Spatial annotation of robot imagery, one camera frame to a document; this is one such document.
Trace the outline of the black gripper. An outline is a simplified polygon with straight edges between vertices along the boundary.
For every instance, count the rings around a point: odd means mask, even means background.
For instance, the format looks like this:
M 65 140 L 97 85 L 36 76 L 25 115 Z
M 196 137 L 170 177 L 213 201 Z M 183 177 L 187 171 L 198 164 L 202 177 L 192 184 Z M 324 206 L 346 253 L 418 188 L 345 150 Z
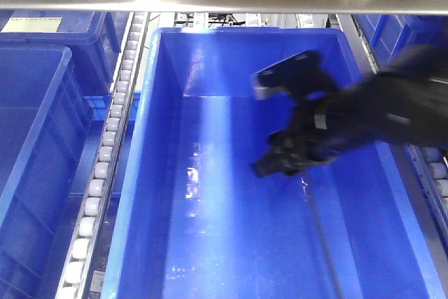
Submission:
M 287 127 L 268 136 L 270 149 L 251 165 L 257 177 L 276 173 L 294 176 L 334 160 L 312 153 L 312 141 L 321 132 L 316 127 L 316 108 L 337 91 L 334 80 L 322 70 L 321 61 L 320 53 L 306 50 L 251 75 L 257 100 L 285 92 L 295 103 Z

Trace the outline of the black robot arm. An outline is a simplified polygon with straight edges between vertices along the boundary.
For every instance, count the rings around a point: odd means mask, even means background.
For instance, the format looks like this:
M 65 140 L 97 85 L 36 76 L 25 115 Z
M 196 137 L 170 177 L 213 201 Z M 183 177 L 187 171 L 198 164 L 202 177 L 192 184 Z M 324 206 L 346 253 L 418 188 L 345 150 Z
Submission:
M 268 137 L 259 177 L 293 176 L 374 141 L 447 147 L 447 50 L 413 45 L 360 83 L 337 87 L 307 50 L 252 75 L 258 99 L 286 92 L 295 106 L 288 126 Z

